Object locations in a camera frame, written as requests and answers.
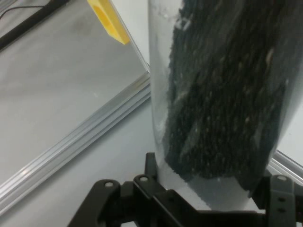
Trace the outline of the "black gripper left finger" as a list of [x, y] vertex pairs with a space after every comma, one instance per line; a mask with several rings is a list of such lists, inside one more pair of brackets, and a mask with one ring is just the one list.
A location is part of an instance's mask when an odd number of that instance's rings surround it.
[[68, 224], [70, 227], [196, 227], [197, 212], [176, 191], [157, 181], [154, 153], [147, 153], [142, 175], [132, 181], [97, 181]]

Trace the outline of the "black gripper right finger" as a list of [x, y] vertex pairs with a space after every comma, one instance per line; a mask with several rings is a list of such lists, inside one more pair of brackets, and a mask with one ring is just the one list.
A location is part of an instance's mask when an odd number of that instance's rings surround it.
[[295, 227], [303, 223], [303, 187], [285, 175], [265, 172], [251, 198], [260, 210], [263, 227]]

